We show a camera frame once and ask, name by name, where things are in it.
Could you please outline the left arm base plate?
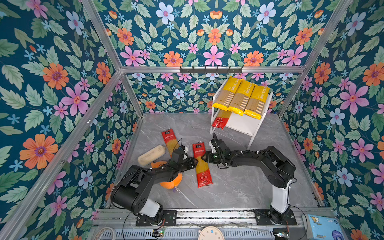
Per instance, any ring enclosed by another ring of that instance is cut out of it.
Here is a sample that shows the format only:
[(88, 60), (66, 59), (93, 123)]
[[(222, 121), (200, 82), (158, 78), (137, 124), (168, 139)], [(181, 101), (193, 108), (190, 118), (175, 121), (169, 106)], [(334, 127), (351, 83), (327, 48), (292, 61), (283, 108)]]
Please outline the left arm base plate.
[(136, 227), (174, 227), (176, 225), (177, 213), (176, 210), (161, 210), (153, 218), (139, 214)]

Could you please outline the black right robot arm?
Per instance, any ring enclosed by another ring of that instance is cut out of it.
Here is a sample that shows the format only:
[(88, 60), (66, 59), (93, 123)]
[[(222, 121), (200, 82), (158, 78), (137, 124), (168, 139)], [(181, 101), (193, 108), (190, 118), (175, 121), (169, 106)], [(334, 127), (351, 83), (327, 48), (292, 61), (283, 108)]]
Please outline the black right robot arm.
[(278, 149), (269, 146), (265, 150), (222, 150), (214, 147), (206, 152), (202, 160), (207, 163), (230, 167), (258, 167), (273, 186), (269, 219), (276, 225), (283, 224), (291, 210), (289, 201), (290, 185), (296, 171), (295, 165)]

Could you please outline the yellow spaghetti bag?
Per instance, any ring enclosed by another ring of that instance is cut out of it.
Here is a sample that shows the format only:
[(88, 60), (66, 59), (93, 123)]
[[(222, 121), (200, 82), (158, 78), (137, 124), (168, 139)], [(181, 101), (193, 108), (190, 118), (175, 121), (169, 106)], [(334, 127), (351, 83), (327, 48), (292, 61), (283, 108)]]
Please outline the yellow spaghetti bag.
[(226, 111), (243, 81), (243, 79), (229, 77), (221, 90), (216, 94), (212, 107)]
[(264, 106), (267, 102), (269, 91), (270, 88), (268, 87), (255, 85), (244, 114), (260, 120), (262, 118)]
[(227, 111), (243, 116), (255, 86), (256, 85), (254, 83), (248, 81), (241, 82), (230, 102), (230, 105), (227, 108)]

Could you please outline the red spaghetti bag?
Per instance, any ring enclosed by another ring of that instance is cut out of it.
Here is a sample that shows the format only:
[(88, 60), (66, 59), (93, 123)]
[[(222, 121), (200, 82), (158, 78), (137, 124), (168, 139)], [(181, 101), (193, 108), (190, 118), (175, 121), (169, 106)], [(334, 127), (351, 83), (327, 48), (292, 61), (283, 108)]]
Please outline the red spaghetti bag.
[(176, 138), (173, 129), (163, 131), (162, 136), (170, 156), (172, 157), (174, 150), (180, 147), (179, 140)]
[(224, 129), (229, 121), (231, 114), (232, 113), (230, 111), (219, 110), (219, 113), (212, 123), (212, 127)]
[(203, 155), (206, 153), (205, 144), (193, 144), (193, 153), (194, 158), (198, 160), (196, 166), (198, 187), (201, 188), (213, 184), (209, 164), (202, 159)]

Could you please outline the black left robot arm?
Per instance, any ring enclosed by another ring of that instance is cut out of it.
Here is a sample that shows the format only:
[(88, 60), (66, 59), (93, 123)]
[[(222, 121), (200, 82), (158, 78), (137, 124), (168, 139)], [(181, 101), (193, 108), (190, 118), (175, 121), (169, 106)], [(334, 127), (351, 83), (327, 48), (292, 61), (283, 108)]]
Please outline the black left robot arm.
[(197, 159), (188, 156), (182, 149), (176, 149), (171, 159), (160, 167), (148, 169), (132, 165), (115, 184), (111, 192), (111, 203), (134, 215), (161, 220), (163, 206), (149, 199), (153, 185), (171, 182), (179, 174), (195, 169), (197, 164)]

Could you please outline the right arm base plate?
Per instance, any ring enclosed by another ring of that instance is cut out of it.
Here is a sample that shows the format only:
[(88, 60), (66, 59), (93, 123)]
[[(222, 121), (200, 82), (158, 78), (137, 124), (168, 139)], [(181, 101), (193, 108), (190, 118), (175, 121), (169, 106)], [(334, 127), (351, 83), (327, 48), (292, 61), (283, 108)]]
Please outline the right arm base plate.
[(270, 209), (252, 210), (255, 214), (258, 226), (296, 226), (297, 221), (294, 212), (288, 208), (283, 214)]

